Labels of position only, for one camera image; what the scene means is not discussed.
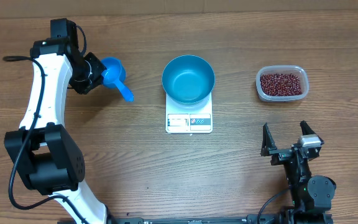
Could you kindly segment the blue plastic scoop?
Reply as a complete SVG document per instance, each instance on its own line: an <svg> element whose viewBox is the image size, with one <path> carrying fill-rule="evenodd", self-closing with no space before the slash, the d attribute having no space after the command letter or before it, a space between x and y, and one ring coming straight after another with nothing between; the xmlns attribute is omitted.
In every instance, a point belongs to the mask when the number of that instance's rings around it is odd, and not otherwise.
<svg viewBox="0 0 358 224"><path fill-rule="evenodd" d="M127 102L133 102L134 95L124 84L126 71L121 61L114 57L107 57L101 62L106 67L102 72L103 85L110 89L117 88Z"/></svg>

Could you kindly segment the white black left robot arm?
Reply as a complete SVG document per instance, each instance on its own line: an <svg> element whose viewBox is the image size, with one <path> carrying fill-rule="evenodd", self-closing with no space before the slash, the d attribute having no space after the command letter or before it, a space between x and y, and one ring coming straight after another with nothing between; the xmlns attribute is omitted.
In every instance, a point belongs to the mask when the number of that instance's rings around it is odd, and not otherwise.
<svg viewBox="0 0 358 224"><path fill-rule="evenodd" d="M34 68L29 104L17 131L4 146L13 167L8 196L12 205L30 210L56 200L74 223L114 223L108 207L85 181L85 160L65 129L68 89L87 94L102 83L106 67L78 46L81 27L66 18L50 22L50 37L34 42L30 55L5 56L5 62L28 60Z"/></svg>

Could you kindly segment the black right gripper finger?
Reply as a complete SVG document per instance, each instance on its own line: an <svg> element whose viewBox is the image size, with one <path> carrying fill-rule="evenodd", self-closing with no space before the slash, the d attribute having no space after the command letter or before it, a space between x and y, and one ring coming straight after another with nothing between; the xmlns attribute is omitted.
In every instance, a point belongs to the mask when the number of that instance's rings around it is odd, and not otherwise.
<svg viewBox="0 0 358 224"><path fill-rule="evenodd" d="M277 147L275 145L275 141L273 140L271 132L269 131L267 123L263 125L262 134L262 147L260 155L271 156L277 150Z"/></svg>
<svg viewBox="0 0 358 224"><path fill-rule="evenodd" d="M300 127L301 127L302 134L304 136L315 134L315 132L310 128L310 126L307 124L305 120L300 122Z"/></svg>

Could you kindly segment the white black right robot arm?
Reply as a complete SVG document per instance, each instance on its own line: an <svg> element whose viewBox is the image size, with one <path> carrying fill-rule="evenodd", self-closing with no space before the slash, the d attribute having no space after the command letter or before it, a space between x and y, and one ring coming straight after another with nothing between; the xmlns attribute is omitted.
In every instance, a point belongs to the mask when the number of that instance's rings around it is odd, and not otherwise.
<svg viewBox="0 0 358 224"><path fill-rule="evenodd" d="M278 149L267 124L263 125L262 156L271 157L271 165L282 165L288 188L264 203L257 214L257 223L332 223L331 209L336 183L329 177L313 176L308 162L319 157L324 144L307 124L300 122L302 135L289 149ZM290 192L292 206L283 207L276 215L264 215L266 206L277 197Z"/></svg>

